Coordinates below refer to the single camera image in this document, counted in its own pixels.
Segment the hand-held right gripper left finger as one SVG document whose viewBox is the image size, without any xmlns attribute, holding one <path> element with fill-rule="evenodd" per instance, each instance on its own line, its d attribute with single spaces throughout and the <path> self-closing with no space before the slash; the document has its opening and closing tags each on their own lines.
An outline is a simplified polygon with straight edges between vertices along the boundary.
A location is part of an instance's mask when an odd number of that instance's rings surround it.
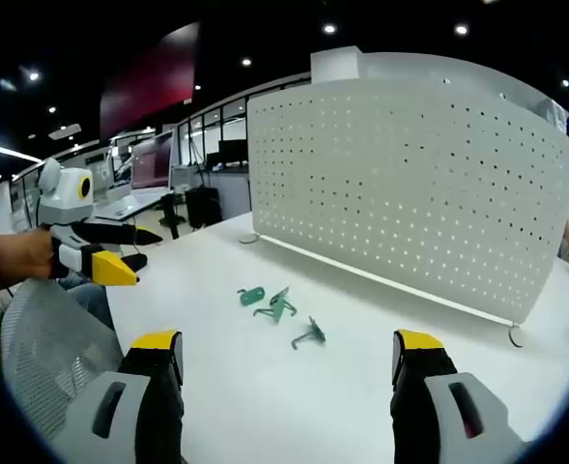
<svg viewBox="0 0 569 464">
<path fill-rule="evenodd" d="M 137 338 L 71 402 L 55 452 L 65 463 L 183 463 L 183 382 L 180 332 Z"/>
</svg>

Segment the person's left hand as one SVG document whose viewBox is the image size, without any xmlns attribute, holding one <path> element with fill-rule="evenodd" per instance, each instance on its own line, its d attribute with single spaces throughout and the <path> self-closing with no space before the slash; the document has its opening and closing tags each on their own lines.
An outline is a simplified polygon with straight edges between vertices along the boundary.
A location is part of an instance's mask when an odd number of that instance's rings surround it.
<svg viewBox="0 0 569 464">
<path fill-rule="evenodd" d="M 28 278 L 51 277 L 53 255 L 52 237 L 44 229 L 0 234 L 0 289 Z"/>
</svg>

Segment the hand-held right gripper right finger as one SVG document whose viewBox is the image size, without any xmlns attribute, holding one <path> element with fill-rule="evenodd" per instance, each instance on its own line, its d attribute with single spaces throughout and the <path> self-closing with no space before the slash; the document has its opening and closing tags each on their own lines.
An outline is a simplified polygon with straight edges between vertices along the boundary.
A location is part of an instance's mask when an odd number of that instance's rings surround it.
<svg viewBox="0 0 569 464">
<path fill-rule="evenodd" d="M 427 333 L 394 332 L 392 387 L 396 463 L 513 463 L 525 450 L 504 403 Z"/>
</svg>

